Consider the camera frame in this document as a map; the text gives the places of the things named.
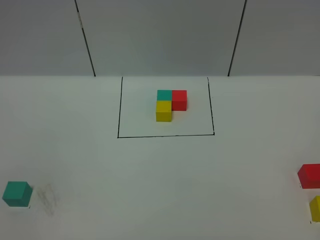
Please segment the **red template block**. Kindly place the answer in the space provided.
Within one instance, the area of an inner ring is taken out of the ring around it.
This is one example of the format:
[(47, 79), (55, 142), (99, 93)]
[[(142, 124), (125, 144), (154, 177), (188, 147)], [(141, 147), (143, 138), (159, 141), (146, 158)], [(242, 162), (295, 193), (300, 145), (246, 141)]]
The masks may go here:
[(188, 97), (186, 90), (172, 90), (171, 109), (173, 111), (186, 111)]

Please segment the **green template block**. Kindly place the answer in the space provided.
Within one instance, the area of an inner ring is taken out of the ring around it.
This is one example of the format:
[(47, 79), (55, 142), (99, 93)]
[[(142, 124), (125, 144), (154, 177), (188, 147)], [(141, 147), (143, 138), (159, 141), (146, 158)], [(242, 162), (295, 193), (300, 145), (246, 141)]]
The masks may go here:
[(157, 91), (157, 101), (172, 101), (172, 90), (159, 89)]

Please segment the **yellow template block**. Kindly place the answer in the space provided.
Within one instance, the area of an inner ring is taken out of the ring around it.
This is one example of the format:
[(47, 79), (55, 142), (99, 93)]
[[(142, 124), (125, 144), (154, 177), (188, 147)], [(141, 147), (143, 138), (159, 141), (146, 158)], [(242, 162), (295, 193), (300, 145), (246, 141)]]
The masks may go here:
[(156, 121), (171, 122), (172, 121), (172, 102), (169, 100), (156, 101)]

